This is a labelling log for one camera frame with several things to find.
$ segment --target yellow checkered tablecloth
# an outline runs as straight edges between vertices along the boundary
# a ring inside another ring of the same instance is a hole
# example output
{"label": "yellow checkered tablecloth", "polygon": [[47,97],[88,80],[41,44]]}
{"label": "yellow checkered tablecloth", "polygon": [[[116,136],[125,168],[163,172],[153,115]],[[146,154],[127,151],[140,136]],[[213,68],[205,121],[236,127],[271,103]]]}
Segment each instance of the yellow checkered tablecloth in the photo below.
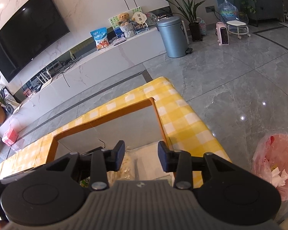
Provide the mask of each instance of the yellow checkered tablecloth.
{"label": "yellow checkered tablecloth", "polygon": [[[159,77],[83,114],[28,145],[0,164],[0,178],[52,161],[49,156],[53,155],[49,153],[54,150],[51,150],[50,146],[53,137],[58,133],[150,97],[155,100],[167,142],[174,149],[188,151],[192,156],[213,152],[230,160],[219,142],[173,85],[166,78]],[[201,186],[200,172],[193,173],[194,186]]]}

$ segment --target teddy bear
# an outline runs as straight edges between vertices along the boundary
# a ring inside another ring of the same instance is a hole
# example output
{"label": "teddy bear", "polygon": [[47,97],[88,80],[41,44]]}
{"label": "teddy bear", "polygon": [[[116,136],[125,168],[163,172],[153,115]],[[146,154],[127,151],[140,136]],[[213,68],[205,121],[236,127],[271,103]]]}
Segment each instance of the teddy bear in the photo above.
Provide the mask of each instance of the teddy bear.
{"label": "teddy bear", "polygon": [[128,13],[121,13],[117,17],[118,17],[118,22],[116,22],[116,24],[120,25],[121,27],[129,24],[129,22],[134,21],[133,19],[129,19]]}

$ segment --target trash can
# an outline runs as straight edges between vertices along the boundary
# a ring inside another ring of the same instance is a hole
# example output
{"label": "trash can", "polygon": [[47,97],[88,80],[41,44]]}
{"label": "trash can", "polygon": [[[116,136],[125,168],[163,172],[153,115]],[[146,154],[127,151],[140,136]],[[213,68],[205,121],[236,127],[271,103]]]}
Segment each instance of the trash can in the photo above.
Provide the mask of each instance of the trash can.
{"label": "trash can", "polygon": [[157,22],[157,28],[169,57],[179,58],[186,55],[188,44],[180,17],[161,19]]}

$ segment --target small red box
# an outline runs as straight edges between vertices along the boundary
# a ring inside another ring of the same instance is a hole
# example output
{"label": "small red box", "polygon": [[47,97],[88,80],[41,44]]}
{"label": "small red box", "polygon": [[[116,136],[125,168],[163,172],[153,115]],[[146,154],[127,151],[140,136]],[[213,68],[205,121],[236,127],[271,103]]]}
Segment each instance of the small red box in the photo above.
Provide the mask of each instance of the small red box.
{"label": "small red box", "polygon": [[2,141],[6,145],[11,146],[16,142],[17,137],[18,133],[14,129],[10,128],[7,132],[4,133]]}

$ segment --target gray tile floor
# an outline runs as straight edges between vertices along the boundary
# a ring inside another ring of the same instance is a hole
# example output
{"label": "gray tile floor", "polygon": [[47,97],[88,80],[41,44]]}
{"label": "gray tile floor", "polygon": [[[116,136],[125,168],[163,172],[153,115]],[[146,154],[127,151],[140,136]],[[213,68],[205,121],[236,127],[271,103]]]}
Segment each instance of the gray tile floor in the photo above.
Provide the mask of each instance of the gray tile floor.
{"label": "gray tile floor", "polygon": [[[143,85],[148,72],[152,78],[170,79],[231,160],[250,170],[259,140],[268,132],[288,132],[288,28],[253,34],[274,27],[280,27],[278,22],[250,27],[252,36],[241,40],[231,35],[229,46],[219,46],[215,30],[210,30],[202,42],[191,42],[192,54],[176,59],[163,54],[89,88],[22,130],[19,141],[28,145]],[[1,149],[0,161],[13,154]],[[286,214],[288,202],[277,220]]]}

